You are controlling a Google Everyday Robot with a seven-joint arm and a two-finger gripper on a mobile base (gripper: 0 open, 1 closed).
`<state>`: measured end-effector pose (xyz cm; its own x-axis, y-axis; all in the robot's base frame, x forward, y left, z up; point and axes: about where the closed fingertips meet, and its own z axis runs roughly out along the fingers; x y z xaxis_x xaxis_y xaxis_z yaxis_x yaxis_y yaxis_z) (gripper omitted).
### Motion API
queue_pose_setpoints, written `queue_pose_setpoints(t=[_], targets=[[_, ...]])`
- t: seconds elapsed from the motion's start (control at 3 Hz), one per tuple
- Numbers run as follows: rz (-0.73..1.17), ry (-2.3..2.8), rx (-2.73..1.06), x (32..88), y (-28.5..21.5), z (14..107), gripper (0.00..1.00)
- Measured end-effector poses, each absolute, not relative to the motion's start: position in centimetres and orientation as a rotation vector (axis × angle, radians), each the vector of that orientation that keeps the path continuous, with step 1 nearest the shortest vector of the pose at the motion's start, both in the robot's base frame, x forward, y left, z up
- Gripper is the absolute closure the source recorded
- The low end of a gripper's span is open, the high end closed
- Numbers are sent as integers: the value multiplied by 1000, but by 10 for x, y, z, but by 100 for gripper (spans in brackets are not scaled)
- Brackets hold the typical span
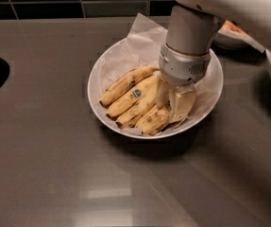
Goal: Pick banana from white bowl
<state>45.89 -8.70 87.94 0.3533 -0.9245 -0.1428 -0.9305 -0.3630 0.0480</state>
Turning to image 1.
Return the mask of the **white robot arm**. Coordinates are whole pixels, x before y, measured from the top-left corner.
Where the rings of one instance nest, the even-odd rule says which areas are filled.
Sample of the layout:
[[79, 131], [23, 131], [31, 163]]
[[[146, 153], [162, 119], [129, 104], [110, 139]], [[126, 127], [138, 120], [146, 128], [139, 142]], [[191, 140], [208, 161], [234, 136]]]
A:
[[174, 92], [204, 78], [215, 34], [226, 21], [271, 52], [271, 0], [175, 0], [165, 43], [161, 46], [162, 82], [157, 106], [169, 104], [170, 120], [185, 117]]

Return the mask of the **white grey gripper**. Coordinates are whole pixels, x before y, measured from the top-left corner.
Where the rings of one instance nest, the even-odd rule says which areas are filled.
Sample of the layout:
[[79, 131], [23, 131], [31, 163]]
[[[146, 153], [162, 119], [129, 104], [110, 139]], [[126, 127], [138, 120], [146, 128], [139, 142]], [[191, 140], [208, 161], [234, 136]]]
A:
[[[179, 53], [167, 44], [161, 46], [159, 67], [164, 79], [174, 86], [185, 86], [196, 83], [206, 75], [211, 54], [187, 55]], [[156, 94], [156, 105], [160, 109], [170, 104], [169, 122], [184, 120], [193, 108], [196, 90], [193, 84], [177, 87], [169, 91], [166, 81], [159, 80]]]

